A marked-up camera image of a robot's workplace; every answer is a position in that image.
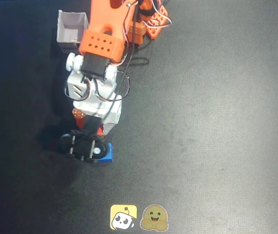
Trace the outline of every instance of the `orange servo bracket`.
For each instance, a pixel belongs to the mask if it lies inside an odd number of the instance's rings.
[[[111,0],[92,0],[90,24],[83,36],[79,52],[82,55],[91,53],[120,62],[126,41],[123,25],[128,32],[135,3],[136,0],[126,0],[118,8],[112,8]]]

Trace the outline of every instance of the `hugging face emoji logo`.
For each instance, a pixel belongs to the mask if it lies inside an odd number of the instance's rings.
[[[164,232],[168,230],[168,214],[164,207],[160,205],[148,206],[140,222],[140,227],[144,230],[155,230]]]
[[[111,207],[111,229],[133,228],[137,218],[137,208],[134,205],[113,205]]]

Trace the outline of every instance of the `red and white wire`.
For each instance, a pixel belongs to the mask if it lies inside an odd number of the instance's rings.
[[[166,24],[163,24],[163,25],[149,25],[148,22],[146,22],[146,21],[143,20],[142,22],[146,25],[146,27],[148,27],[148,28],[166,28],[166,27],[168,27],[169,25],[171,25],[171,24],[172,24],[172,20],[170,19],[170,17],[165,16],[164,14],[160,13],[160,12],[157,10],[157,8],[156,8],[156,6],[155,6],[155,4],[154,4],[154,1],[151,0],[151,2],[152,2],[152,4],[153,4],[154,10],[155,10],[160,16],[162,16],[162,17],[164,17],[165,19],[167,19],[167,20],[169,21],[169,23],[166,23]]]

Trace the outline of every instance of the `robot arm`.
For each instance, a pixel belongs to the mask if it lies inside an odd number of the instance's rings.
[[[92,0],[90,25],[79,47],[81,55],[71,53],[66,62],[71,73],[65,91],[73,100],[77,125],[86,135],[105,136],[118,123],[122,99],[129,92],[126,71],[133,49],[125,70],[119,71],[118,66],[125,61],[130,42],[134,42],[132,48],[142,44],[145,33],[155,39],[168,26],[167,20],[171,23],[164,6],[159,5],[158,0]],[[116,88],[118,73],[122,81],[128,81],[124,97]],[[88,133],[88,129],[94,130],[94,123],[98,124],[97,133]]]

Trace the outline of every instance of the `black table surface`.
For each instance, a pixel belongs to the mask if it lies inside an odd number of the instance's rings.
[[[0,234],[148,233],[151,204],[168,234],[278,234],[278,0],[166,8],[173,24],[135,54],[149,65],[130,67],[114,163],[90,165],[38,138],[71,115],[58,9],[90,2],[0,1]],[[132,230],[110,229],[113,204],[137,206]]]

